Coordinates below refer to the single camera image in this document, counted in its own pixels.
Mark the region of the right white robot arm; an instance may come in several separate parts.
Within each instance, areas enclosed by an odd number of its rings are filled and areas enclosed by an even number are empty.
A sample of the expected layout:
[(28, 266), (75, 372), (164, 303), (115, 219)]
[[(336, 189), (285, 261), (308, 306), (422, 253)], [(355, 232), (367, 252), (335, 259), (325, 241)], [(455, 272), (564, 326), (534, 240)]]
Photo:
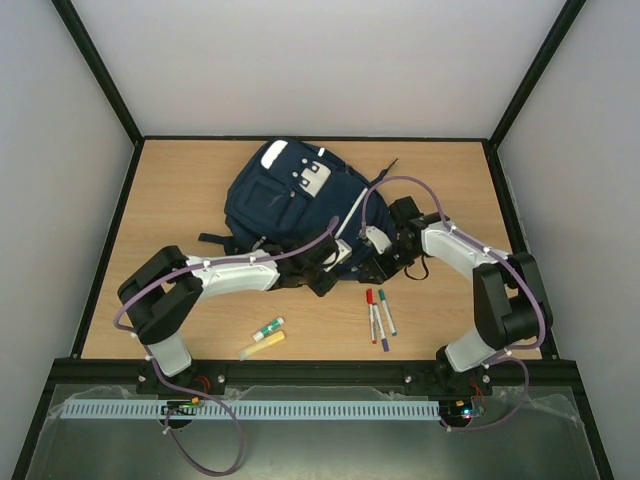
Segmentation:
[(441, 347), (431, 374), (446, 394), (466, 389), (514, 349), (536, 349), (552, 319), (545, 287), (534, 257), (481, 243), (439, 212), (421, 213), (404, 197), (390, 207), (395, 237), (363, 219), (359, 236), (377, 255), (363, 265), (373, 282), (384, 282), (418, 258), (436, 258), (471, 283), (473, 321), (457, 340)]

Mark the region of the yellow highlighter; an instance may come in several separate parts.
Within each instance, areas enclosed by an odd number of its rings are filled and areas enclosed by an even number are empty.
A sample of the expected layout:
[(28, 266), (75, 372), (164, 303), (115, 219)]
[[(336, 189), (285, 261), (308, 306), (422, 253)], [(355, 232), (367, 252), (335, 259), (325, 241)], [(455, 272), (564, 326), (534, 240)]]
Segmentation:
[(262, 340), (255, 342), (254, 344), (247, 346), (238, 353), (240, 361), (245, 361), (253, 355), (265, 350), (273, 345), (278, 344), (286, 339), (286, 335), (283, 331), (276, 331), (275, 333), (266, 336)]

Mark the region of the green glue stick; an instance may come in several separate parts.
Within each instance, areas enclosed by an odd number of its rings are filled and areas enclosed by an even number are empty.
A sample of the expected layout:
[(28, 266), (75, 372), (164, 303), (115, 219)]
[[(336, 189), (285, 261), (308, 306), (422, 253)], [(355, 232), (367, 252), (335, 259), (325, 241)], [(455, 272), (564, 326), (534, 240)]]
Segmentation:
[(258, 331), (256, 331), (252, 338), (255, 342), (259, 342), (263, 340), (265, 337), (273, 334), (276, 330), (278, 330), (281, 326), (284, 325), (284, 319), (282, 317), (277, 317), (272, 320), (268, 324), (261, 327)]

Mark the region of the purple marker pen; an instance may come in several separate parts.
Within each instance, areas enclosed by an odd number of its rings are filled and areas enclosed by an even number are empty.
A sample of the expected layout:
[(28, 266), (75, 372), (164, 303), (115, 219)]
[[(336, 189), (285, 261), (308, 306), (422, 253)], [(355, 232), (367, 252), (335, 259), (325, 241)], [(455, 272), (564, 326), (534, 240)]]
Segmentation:
[(380, 315), (380, 311), (379, 311), (379, 307), (376, 303), (372, 303), (371, 304), (371, 313), (372, 313), (372, 318), (374, 321), (374, 325), (377, 329), (377, 333), (378, 333), (378, 341), (380, 342), (382, 349), (384, 352), (389, 352), (390, 351), (390, 347), (389, 347), (389, 343), (388, 343), (388, 339), (384, 330), (384, 326), (383, 326), (383, 322), (382, 322), (382, 318)]

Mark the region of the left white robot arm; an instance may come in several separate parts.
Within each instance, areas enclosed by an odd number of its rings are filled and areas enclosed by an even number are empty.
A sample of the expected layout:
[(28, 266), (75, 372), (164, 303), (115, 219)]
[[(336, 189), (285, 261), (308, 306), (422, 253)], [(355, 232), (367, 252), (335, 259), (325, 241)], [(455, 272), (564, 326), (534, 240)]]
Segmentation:
[(292, 252), (269, 246), (247, 254), (197, 257), (170, 245), (159, 250), (118, 289), (134, 334), (167, 377), (188, 369), (192, 357), (179, 330), (197, 302), (242, 292), (298, 288), (324, 295), (336, 282), (331, 273), (341, 244), (332, 237)]

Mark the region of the green marker pen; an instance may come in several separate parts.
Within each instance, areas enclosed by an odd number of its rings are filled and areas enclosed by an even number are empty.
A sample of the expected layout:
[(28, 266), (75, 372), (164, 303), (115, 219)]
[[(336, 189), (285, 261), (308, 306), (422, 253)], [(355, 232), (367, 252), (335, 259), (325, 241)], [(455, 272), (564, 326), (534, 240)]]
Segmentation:
[(393, 315), (392, 315), (385, 291), (383, 289), (379, 289), (378, 295), (384, 311), (385, 318), (387, 320), (388, 327), (390, 329), (391, 336), (397, 336), (398, 334), (397, 328), (393, 319)]

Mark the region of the navy blue student backpack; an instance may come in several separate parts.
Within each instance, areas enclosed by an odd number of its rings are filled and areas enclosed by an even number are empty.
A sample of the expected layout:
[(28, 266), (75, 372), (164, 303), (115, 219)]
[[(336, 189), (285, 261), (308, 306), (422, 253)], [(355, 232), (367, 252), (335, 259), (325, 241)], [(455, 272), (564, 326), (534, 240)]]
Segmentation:
[(377, 256), (359, 237), (361, 215), (393, 241), (396, 232), (389, 207), (372, 185), (388, 173), (367, 180), (329, 150), (306, 142), (276, 138), (262, 145), (235, 178), (224, 206), (229, 236), (202, 233), (198, 239), (223, 247), (228, 255), (264, 244), (288, 250), (306, 243), (339, 218), (334, 237), (351, 248), (351, 256), (334, 267), (341, 279), (382, 284), (380, 273), (366, 268)]

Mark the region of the black aluminium frame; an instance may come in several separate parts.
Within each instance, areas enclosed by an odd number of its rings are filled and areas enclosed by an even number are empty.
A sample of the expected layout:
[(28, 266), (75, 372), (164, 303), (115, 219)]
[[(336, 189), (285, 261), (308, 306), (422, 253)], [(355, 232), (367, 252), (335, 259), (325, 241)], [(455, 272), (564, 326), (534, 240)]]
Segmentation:
[[(78, 331), (69, 356), (54, 361), (45, 388), (34, 413), (21, 453), (18, 457), (13, 476), (24, 479), (34, 469), (34, 455), (40, 434), (44, 429), (45, 410), (50, 407), (53, 390), (58, 385), (71, 384), (130, 384), (133, 375), (143, 367), (140, 360), (83, 360), (80, 354), (88, 337), (90, 315), (97, 305), (99, 289), (103, 284), (108, 261), (116, 241), (116, 235), (124, 216), (124, 210), (134, 182), (136, 170), (143, 147), (150, 137), (140, 133), (128, 107), (118, 91), (106, 65), (82, 22), (75, 6), (70, 1), (56, 1), (54, 7), (74, 40), (80, 53), (106, 95), (116, 116), (130, 137), (134, 151), (129, 162), (124, 184), (118, 197), (115, 213), (111, 221), (100, 260), (91, 284)], [(537, 85), (546, 67), (555, 55), (562, 41), (570, 31), (584, 4), (581, 1), (567, 1), (546, 35), (539, 51), (529, 66), (516, 93), (509, 102), (495, 131), (487, 139), (479, 142), (487, 162), (498, 200), (502, 219), (506, 227), (511, 247), (517, 252), (526, 251), (524, 230), (517, 218), (514, 195), (511, 192), (503, 166), (498, 155), (501, 142), (514, 124), (534, 87)], [(399, 383), (400, 375), (419, 368), (434, 366), (432, 360), (282, 360), (258, 362), (252, 361), (242, 367), (236, 361), (199, 360), (197, 366), (204, 371), (225, 374), (227, 382), (233, 385), (248, 385), (253, 380), (264, 384), (273, 384), (278, 380), (292, 386), (371, 386), (391, 387)], [(603, 479), (613, 474), (602, 444), (596, 422), (587, 399), (582, 379), (575, 362), (560, 357), (555, 339), (547, 336), (542, 344), (542, 357), (527, 363), (536, 386), (568, 386), (572, 389), (578, 413), (585, 424), (586, 438), (598, 475)]]

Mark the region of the red marker pen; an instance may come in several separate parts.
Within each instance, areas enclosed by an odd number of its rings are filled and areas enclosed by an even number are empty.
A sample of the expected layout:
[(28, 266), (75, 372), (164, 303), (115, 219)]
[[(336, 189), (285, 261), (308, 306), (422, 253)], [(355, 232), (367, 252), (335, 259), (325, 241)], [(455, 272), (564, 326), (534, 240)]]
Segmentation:
[(367, 289), (366, 290), (366, 301), (367, 301), (367, 305), (368, 305), (368, 315), (369, 315), (369, 326), (370, 326), (370, 334), (371, 334), (371, 343), (376, 345), (377, 344), (377, 333), (376, 333), (376, 321), (374, 319), (374, 313), (373, 313), (373, 293), (372, 293), (372, 289)]

